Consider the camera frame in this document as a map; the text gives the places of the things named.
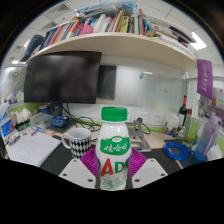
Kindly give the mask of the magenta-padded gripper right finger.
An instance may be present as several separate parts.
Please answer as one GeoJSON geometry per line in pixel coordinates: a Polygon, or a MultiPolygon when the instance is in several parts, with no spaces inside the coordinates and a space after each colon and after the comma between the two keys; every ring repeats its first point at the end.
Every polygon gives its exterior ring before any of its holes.
{"type": "Polygon", "coordinates": [[[133,149],[128,161],[127,189],[146,186],[167,176],[167,172],[155,158],[147,159],[138,150],[133,149]]]}

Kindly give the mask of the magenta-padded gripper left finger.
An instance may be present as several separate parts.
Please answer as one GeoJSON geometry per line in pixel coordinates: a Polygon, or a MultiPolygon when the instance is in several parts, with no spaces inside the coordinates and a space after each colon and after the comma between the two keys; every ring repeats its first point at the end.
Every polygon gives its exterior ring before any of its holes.
{"type": "Polygon", "coordinates": [[[72,159],[59,176],[78,186],[95,189],[98,186],[98,159],[91,149],[80,159],[72,159]]]}

